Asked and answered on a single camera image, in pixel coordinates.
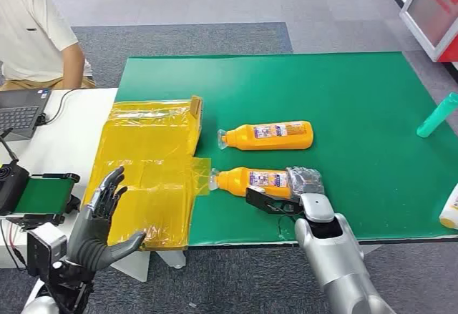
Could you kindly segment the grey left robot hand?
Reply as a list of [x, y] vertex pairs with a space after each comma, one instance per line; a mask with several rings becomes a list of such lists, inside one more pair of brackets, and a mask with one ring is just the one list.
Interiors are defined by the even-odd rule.
[[90, 202], [78, 215], [67, 246], [66, 258], [91, 272], [107, 268], [138, 250], [146, 238], [144, 231], [135, 232], [124, 242], [109, 246], [112, 216], [128, 188], [118, 186], [124, 179], [124, 168], [118, 167], [103, 178]]

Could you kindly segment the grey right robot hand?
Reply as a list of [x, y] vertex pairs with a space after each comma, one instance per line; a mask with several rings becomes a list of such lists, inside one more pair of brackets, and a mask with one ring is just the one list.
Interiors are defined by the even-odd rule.
[[299, 200], [302, 194], [315, 193], [324, 195], [321, 174], [306, 167], [287, 167], [286, 179], [290, 189], [290, 198]]

